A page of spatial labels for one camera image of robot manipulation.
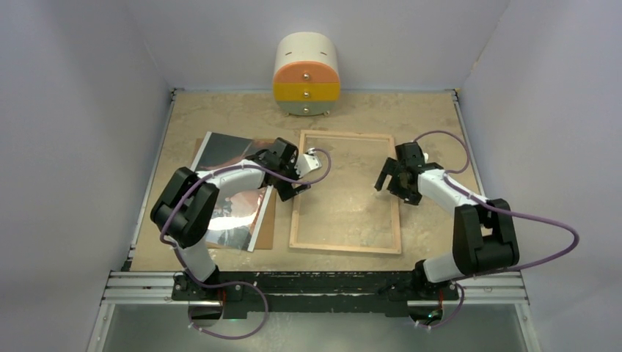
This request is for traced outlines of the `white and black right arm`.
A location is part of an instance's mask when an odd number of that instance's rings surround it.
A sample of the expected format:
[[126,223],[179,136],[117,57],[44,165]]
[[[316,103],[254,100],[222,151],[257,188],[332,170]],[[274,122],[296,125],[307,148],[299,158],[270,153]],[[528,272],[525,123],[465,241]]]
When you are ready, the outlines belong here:
[[417,296],[430,298],[454,279],[518,263],[519,245],[505,200],[488,199],[454,183],[440,164],[427,160],[416,142],[397,145],[395,154],[386,159],[376,190],[386,189],[407,205],[429,198],[453,217],[451,250],[415,264],[411,287]]

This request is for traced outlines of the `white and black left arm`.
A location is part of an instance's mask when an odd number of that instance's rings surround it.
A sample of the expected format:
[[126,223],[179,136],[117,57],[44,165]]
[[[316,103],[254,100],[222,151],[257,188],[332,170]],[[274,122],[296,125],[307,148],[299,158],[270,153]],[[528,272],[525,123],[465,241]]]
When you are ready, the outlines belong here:
[[176,170],[153,206],[150,220],[160,232],[160,241],[175,253],[191,280],[191,292],[208,300],[223,285],[205,243],[219,202],[264,187],[275,188],[280,199],[287,201],[307,190],[312,184],[304,177],[321,167],[314,150],[303,153],[278,138],[269,147],[204,175],[187,167]]

